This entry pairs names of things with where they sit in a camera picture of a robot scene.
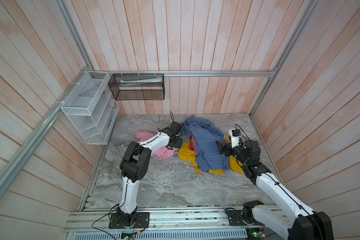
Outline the pink cloth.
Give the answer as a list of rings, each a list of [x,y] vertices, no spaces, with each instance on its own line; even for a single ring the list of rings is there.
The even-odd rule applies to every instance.
[[[173,156],[177,148],[167,145],[170,143],[170,136],[165,133],[154,134],[148,131],[137,131],[135,134],[138,142],[144,148],[149,148],[152,156],[158,156],[160,160],[165,160]]]

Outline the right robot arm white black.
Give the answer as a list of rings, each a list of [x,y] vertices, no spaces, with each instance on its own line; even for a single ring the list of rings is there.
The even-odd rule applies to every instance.
[[[235,157],[245,176],[262,189],[284,212],[274,213],[260,201],[250,201],[241,211],[227,208],[230,225],[262,224],[285,240],[332,240],[333,227],[330,217],[316,212],[294,196],[276,176],[260,162],[261,149],[257,141],[242,142],[232,138],[231,143],[216,142],[219,153]]]

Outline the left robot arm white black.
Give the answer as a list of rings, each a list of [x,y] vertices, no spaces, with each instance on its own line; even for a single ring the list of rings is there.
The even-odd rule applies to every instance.
[[[121,160],[120,169],[123,176],[122,199],[115,210],[109,214],[110,229],[127,229],[149,226],[148,212],[137,213],[137,194],[140,181],[146,175],[152,154],[161,148],[172,150],[182,146],[182,125],[171,122],[157,134],[143,142],[131,142]]]

